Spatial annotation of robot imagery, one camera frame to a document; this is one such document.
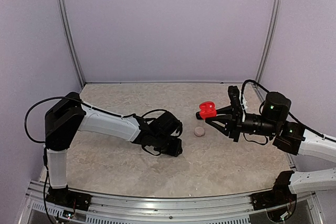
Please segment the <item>red earbud charging case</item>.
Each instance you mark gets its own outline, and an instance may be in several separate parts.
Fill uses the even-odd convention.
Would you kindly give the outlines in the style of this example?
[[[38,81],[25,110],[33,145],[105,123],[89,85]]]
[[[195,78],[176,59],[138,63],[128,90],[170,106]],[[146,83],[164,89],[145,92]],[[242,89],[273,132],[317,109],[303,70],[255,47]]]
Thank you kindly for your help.
[[[213,118],[216,116],[215,103],[212,101],[206,101],[199,105],[199,113],[203,120],[207,118]]]

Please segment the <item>pink earbud charging case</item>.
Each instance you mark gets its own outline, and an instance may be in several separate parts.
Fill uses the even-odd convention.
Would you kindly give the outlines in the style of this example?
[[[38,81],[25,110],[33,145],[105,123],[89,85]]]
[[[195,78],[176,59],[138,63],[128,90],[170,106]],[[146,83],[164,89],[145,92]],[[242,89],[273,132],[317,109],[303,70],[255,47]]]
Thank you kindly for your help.
[[[196,127],[194,129],[194,135],[197,136],[197,137],[202,137],[205,135],[205,129],[203,127]]]

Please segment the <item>black earbud charging case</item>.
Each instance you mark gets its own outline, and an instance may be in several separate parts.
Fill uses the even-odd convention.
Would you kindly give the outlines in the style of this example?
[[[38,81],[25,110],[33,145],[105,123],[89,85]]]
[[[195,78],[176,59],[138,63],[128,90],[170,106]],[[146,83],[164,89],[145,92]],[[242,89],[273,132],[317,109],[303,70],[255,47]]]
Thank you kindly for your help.
[[[200,116],[200,113],[199,112],[196,112],[195,113],[195,116],[198,120],[202,120],[203,118]]]

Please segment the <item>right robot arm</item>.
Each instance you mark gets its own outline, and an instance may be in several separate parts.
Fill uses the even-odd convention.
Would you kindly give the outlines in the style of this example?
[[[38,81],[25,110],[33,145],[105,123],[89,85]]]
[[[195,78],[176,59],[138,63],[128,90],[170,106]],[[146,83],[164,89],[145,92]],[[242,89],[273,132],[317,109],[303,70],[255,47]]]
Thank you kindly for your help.
[[[291,101],[279,92],[266,95],[260,114],[246,113],[238,98],[239,90],[230,86],[230,105],[217,109],[211,101],[199,105],[198,118],[214,127],[228,138],[238,142],[241,135],[264,136],[273,145],[292,155],[314,156],[335,162],[335,138],[315,133],[298,122],[289,122]],[[335,169],[314,172],[286,171],[278,175],[269,201],[281,204],[289,194],[335,189]]]

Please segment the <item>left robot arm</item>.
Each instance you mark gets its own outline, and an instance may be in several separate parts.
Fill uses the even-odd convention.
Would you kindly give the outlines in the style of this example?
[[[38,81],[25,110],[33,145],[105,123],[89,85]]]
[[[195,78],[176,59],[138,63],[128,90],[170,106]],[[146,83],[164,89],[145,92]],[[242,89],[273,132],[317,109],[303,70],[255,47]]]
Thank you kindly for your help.
[[[183,124],[167,110],[160,109],[161,115],[156,118],[147,114],[116,114],[84,103],[76,92],[58,100],[45,114],[45,152],[52,195],[64,206],[74,199],[67,189],[66,159],[78,131],[120,138],[140,145],[143,150],[152,147],[155,156],[177,157],[183,152]]]

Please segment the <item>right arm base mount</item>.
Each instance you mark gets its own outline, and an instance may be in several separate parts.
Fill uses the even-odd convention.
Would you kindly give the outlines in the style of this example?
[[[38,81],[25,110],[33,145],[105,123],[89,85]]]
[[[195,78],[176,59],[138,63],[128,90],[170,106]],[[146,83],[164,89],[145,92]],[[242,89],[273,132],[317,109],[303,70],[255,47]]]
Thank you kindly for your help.
[[[271,190],[251,194],[253,209],[267,209],[296,201],[297,195],[289,189],[292,174],[294,174],[292,170],[281,172]]]

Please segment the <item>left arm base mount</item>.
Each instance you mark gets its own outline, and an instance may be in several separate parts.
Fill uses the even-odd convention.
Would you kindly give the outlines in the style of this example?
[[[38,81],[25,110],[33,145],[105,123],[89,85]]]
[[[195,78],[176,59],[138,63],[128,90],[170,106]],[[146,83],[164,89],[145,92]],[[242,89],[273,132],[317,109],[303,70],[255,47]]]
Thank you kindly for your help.
[[[68,187],[61,189],[49,188],[46,201],[73,210],[88,211],[91,198],[90,194],[73,191]]]

